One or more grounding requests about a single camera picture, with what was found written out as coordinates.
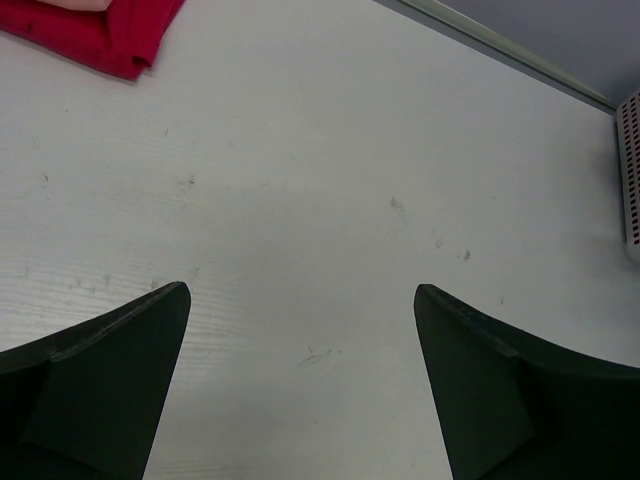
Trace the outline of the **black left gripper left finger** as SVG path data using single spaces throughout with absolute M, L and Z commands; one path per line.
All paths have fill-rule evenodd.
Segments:
M 190 306 L 173 282 L 3 351 L 2 478 L 142 478 Z

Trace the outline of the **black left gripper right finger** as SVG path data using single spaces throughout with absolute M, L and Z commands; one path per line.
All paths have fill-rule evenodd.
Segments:
M 638 369 L 553 344 L 434 285 L 417 288 L 414 314 L 453 478 L 638 478 Z

